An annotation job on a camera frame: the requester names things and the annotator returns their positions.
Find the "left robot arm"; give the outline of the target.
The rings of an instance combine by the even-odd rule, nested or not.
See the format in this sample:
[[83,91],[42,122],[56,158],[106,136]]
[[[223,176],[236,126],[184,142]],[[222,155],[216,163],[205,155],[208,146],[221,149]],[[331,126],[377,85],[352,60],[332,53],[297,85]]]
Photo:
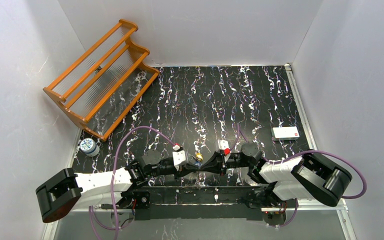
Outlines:
[[89,206],[129,207],[140,200],[133,191],[147,185],[150,178],[181,178],[197,172],[199,167],[193,161],[183,149],[167,158],[149,150],[115,172],[76,173],[71,167],[64,168],[35,190],[42,222],[55,222],[72,210]]

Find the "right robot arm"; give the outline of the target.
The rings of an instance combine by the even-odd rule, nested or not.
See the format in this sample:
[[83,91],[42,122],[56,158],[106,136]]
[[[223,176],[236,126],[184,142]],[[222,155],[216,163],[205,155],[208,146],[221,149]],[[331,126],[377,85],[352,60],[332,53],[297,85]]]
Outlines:
[[263,185],[245,198],[248,203],[274,206],[292,199],[307,199],[335,207],[353,177],[330,160],[331,156],[310,149],[288,159],[268,160],[254,142],[245,142],[240,152],[217,150],[199,170],[221,175],[228,169],[248,168],[251,180]]

